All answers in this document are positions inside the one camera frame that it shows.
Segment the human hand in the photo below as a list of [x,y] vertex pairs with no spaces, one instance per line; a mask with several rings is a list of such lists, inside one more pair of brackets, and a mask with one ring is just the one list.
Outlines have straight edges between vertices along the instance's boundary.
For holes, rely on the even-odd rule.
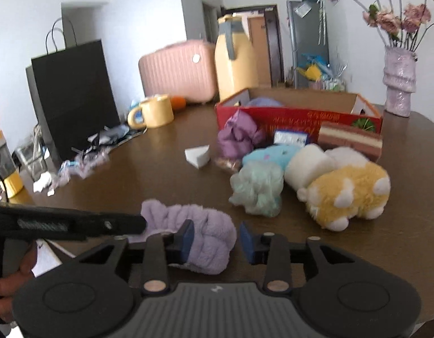
[[32,269],[37,263],[37,244],[33,243],[28,252],[23,257],[20,268],[10,276],[0,278],[0,319],[10,323],[13,321],[12,316],[12,298],[20,287],[34,278]]

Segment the yellow thermos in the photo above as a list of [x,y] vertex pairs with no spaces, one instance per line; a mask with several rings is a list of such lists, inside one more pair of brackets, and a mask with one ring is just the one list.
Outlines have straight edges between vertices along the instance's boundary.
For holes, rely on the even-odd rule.
[[9,198],[23,189],[22,179],[9,153],[2,131],[0,131],[0,177],[4,180],[4,184],[0,181],[0,186],[6,188]]
[[220,101],[247,88],[259,86],[256,54],[243,31],[242,18],[225,15],[219,19],[216,68]]

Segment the wooden table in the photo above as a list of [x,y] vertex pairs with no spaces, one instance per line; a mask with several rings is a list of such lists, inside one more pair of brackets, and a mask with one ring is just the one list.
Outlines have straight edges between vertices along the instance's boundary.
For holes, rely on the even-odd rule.
[[[46,193],[23,193],[17,201],[40,206],[138,214],[146,199],[172,204],[196,203],[229,214],[236,227],[246,220],[256,232],[279,232],[290,241],[319,236],[412,283],[422,299],[420,321],[434,319],[434,124],[420,114],[410,118],[385,114],[384,149],[379,161],[390,174],[392,192],[384,214],[375,221],[352,220],[341,233],[322,230],[306,214],[288,186],[281,213],[274,219],[245,214],[229,202],[230,175],[209,164],[196,170],[185,160],[189,147],[211,145],[215,155],[217,125],[213,107],[196,106],[175,121],[133,139],[111,153],[111,161],[88,179],[72,179]],[[60,243],[74,254],[99,243]],[[172,280],[261,281],[264,268],[250,267],[236,245],[227,270],[204,276],[175,270]]]

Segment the pink suitcase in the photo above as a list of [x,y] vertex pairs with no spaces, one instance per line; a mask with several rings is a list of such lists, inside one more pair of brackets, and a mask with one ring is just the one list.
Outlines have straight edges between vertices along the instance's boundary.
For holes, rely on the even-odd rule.
[[167,46],[139,60],[146,96],[182,96],[191,103],[205,103],[217,93],[215,45],[203,40]]

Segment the cardboard box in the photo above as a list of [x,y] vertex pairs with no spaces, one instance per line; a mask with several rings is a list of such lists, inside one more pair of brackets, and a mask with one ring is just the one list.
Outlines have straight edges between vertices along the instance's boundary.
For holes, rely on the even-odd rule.
[[[268,97],[285,105],[284,108],[256,108],[245,105],[254,98]],[[324,121],[381,132],[381,114],[359,94],[322,90],[287,88],[245,89],[215,107],[219,129],[238,110],[249,114],[269,136],[284,129],[306,132],[316,142]]]

